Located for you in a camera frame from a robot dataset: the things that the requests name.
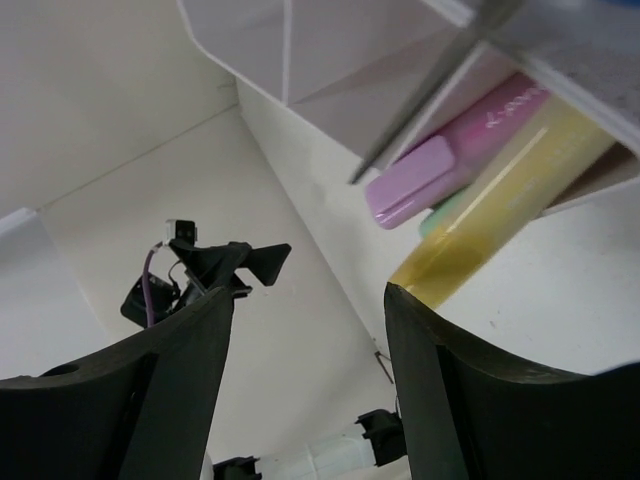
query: black clamp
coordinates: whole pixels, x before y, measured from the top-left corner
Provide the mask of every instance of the black clamp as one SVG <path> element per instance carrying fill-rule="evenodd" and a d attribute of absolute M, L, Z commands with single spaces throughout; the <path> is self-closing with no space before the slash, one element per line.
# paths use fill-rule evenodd
<path fill-rule="evenodd" d="M 371 442 L 377 467 L 395 462 L 407 454 L 404 427 L 397 413 L 374 410 L 358 417 L 356 423 L 365 429 L 362 436 Z"/>
<path fill-rule="evenodd" d="M 257 458 L 236 457 L 213 466 L 215 480 L 261 480 L 262 474 L 256 473 Z"/>

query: green highlighter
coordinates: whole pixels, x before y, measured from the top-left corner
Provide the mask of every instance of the green highlighter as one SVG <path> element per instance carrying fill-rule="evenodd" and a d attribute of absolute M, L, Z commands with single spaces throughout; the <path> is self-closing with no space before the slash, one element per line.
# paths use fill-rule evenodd
<path fill-rule="evenodd" d="M 440 220 L 451 211 L 465 190 L 466 188 L 458 190 L 458 192 L 433 207 L 433 212 L 420 223 L 419 230 L 422 238 L 426 237 L 440 223 Z"/>

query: pink highlighter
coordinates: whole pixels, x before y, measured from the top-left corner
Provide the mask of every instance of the pink highlighter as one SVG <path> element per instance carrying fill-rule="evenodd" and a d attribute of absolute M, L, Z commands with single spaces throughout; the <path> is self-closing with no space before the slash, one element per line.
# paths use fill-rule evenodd
<path fill-rule="evenodd" d="M 395 228 L 473 182 L 548 96 L 521 73 L 509 77 L 366 186 L 375 220 Z"/>

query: yellow highlighter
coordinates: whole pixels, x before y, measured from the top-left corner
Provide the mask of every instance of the yellow highlighter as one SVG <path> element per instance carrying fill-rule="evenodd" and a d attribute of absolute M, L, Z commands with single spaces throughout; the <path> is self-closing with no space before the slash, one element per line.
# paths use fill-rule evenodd
<path fill-rule="evenodd" d="M 439 307 L 614 143 L 550 97 L 389 282 Z"/>

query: white ceiling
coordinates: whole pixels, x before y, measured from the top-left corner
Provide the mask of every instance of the white ceiling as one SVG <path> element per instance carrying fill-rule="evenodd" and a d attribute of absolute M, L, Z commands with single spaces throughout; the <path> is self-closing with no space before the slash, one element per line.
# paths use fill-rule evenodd
<path fill-rule="evenodd" d="M 2 2 L 0 65 L 0 217 L 236 103 L 231 77 L 190 43 L 173 0 Z"/>

